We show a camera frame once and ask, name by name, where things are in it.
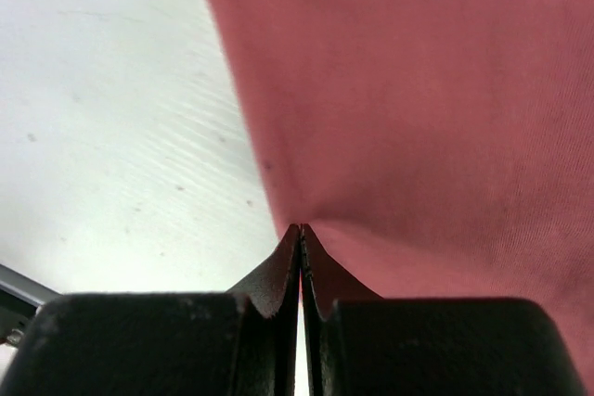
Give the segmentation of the pink t shirt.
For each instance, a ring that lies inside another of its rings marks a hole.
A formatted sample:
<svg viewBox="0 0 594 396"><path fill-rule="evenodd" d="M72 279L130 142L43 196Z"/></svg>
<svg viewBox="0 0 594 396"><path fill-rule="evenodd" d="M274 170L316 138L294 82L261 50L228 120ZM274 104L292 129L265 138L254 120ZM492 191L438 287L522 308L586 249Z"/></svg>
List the pink t shirt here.
<svg viewBox="0 0 594 396"><path fill-rule="evenodd" d="M593 0L210 0L278 230L541 304L593 372Z"/></svg>

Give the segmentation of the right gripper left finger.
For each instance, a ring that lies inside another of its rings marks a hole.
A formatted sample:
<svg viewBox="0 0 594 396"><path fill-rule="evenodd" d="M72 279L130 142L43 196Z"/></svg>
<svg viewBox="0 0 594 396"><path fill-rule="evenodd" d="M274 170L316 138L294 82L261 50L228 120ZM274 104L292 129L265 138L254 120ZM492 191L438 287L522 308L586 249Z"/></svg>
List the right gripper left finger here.
<svg viewBox="0 0 594 396"><path fill-rule="evenodd" d="M32 319L5 395L291 395L299 239L225 292L70 294Z"/></svg>

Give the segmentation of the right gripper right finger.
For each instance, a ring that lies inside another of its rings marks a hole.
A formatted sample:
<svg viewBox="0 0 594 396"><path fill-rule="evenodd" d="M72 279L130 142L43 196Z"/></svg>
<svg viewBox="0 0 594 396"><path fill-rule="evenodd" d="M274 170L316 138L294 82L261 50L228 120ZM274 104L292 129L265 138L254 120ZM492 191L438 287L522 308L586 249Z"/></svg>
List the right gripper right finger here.
<svg viewBox="0 0 594 396"><path fill-rule="evenodd" d="M300 228L313 395L583 395L543 309L515 298L385 299Z"/></svg>

